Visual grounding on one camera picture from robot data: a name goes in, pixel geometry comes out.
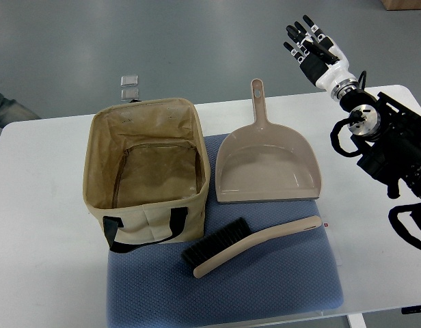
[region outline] person's arm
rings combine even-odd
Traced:
[[[16,100],[9,100],[0,93],[0,128],[17,121],[40,119],[35,113]]]

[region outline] brush handle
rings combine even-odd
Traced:
[[[201,278],[207,273],[211,272],[213,269],[219,267],[223,263],[229,261],[231,258],[234,258],[243,251],[249,249],[250,247],[259,245],[270,239],[288,236],[289,234],[296,234],[298,232],[311,230],[321,226],[320,217],[312,216],[306,217],[305,219],[296,220],[293,222],[288,222],[280,225],[275,225],[273,227],[255,232],[239,242],[233,244],[232,246],[226,248],[222,252],[213,256],[206,262],[203,262],[201,265],[197,266],[194,269],[194,277]]]

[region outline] black robotic finger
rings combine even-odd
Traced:
[[[330,49],[334,45],[331,39],[329,39],[329,37],[326,36],[320,28],[318,28],[318,26],[312,21],[311,18],[308,17],[308,15],[303,15],[303,20],[306,24],[308,24],[312,33],[315,35],[318,42],[320,42],[322,46],[324,46],[326,49]]]
[[[297,50],[293,48],[289,43],[284,42],[284,47],[288,49],[288,51],[291,53],[291,55],[301,64],[305,57]]]
[[[298,29],[291,25],[286,27],[286,31],[288,32],[290,39],[296,43],[301,43],[305,40],[305,34],[301,33]]]
[[[299,22],[294,22],[294,26],[296,27],[296,29],[298,29],[301,33],[307,35],[308,31],[306,31],[306,29],[303,27],[302,24],[300,24]]]

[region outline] brush bristles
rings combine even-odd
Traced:
[[[193,268],[196,268],[250,234],[252,234],[252,231],[246,220],[240,217],[184,250],[182,258]]]

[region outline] black handle strap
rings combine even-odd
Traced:
[[[162,243],[164,241],[169,241],[170,239],[176,238],[180,235],[186,224],[186,217],[188,215],[188,208],[187,207],[178,207],[171,209],[171,217],[169,218],[169,228],[171,230],[172,235],[162,239],[161,241],[153,241],[151,243],[145,243],[140,245],[129,245],[123,244],[115,241],[116,233],[118,228],[123,228],[124,224],[122,223],[121,218],[119,217],[103,217],[103,227],[104,227],[104,235],[107,239],[109,244],[110,250],[115,253],[128,253],[133,251],[137,248]]]

